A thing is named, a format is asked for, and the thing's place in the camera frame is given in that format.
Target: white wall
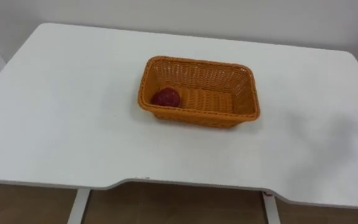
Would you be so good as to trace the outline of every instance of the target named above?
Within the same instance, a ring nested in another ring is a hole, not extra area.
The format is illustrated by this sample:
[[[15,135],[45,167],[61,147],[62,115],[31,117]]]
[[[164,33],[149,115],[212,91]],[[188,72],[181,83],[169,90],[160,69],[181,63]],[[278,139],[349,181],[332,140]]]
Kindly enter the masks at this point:
[[[358,0],[0,0],[9,60],[43,22],[302,45],[358,58]]]

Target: red apple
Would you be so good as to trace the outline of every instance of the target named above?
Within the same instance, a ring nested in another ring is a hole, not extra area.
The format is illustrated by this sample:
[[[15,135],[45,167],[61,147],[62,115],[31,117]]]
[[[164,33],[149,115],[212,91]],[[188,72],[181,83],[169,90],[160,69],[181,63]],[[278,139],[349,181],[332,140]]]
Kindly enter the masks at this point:
[[[151,103],[159,106],[178,107],[180,104],[180,95],[173,88],[164,88],[154,94]]]

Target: orange wicker basket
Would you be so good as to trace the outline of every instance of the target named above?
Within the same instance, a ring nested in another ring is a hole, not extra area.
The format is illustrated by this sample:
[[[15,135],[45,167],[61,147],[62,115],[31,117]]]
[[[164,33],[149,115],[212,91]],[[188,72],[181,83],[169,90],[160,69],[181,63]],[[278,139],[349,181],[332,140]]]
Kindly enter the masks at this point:
[[[178,108],[150,103],[166,87],[179,92]],[[246,66],[164,56],[147,62],[138,104],[159,119],[216,128],[253,121],[260,114],[254,76]]]

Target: basket weave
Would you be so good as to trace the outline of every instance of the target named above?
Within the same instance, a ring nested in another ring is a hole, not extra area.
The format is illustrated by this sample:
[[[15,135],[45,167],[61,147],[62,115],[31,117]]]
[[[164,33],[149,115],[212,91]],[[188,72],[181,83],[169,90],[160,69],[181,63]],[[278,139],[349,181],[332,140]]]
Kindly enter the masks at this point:
[[[179,92],[178,108],[150,103],[159,90]],[[144,70],[138,104],[159,119],[230,128],[259,117],[255,80],[243,65],[157,56]]]

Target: floor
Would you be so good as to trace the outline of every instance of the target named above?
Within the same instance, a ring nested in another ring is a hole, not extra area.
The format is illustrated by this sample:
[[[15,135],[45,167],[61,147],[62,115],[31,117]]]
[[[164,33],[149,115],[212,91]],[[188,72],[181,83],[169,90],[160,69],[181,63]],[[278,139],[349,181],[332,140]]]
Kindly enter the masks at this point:
[[[0,223],[66,223],[75,190],[0,185]],[[282,224],[358,224],[358,210],[277,202]],[[262,197],[248,190],[126,183],[92,191],[84,224],[265,224]]]

